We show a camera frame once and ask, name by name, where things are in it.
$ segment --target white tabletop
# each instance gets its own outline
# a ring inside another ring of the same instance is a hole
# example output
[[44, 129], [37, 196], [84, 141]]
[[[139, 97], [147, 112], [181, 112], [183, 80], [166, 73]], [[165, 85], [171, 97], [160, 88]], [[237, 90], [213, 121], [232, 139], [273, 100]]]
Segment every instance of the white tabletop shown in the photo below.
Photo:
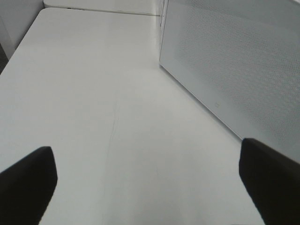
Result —
[[158, 15], [160, 0], [44, 0], [45, 7]]
[[42, 225], [262, 225], [240, 141], [158, 65], [157, 17], [41, 11], [0, 76], [0, 170], [52, 146]]

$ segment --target white wall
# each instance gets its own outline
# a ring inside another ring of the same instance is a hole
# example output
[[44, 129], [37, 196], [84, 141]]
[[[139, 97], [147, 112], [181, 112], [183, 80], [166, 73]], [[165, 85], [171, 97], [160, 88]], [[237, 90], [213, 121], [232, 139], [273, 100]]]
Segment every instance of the white wall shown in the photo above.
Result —
[[43, 0], [0, 0], [0, 43], [8, 58], [43, 8]]

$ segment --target white table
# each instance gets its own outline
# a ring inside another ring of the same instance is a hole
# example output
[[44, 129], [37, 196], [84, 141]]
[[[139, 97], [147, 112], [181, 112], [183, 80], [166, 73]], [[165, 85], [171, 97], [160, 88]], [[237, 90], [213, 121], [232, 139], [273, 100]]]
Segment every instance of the white table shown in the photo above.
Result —
[[158, 15], [160, 0], [44, 0], [45, 7]]
[[262, 225], [240, 141], [158, 65], [153, 16], [41, 11], [0, 76], [0, 170], [52, 146], [42, 225]]

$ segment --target black pad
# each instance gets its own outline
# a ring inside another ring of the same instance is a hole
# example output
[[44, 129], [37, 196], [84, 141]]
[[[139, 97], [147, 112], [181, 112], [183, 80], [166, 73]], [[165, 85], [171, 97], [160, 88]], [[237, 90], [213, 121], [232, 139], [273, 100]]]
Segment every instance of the black pad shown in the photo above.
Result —
[[56, 184], [50, 147], [35, 150], [0, 173], [0, 225], [37, 225]]
[[244, 139], [240, 177], [266, 225], [300, 225], [300, 165], [267, 145]]

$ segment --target white desk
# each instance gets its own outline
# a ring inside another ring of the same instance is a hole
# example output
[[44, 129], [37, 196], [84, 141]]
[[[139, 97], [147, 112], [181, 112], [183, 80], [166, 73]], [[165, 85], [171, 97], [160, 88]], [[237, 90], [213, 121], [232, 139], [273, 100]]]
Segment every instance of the white desk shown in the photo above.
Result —
[[45, 7], [158, 15], [160, 0], [44, 0]]
[[42, 225], [262, 225], [240, 141], [158, 65], [153, 16], [42, 10], [0, 76], [0, 170], [52, 146]]

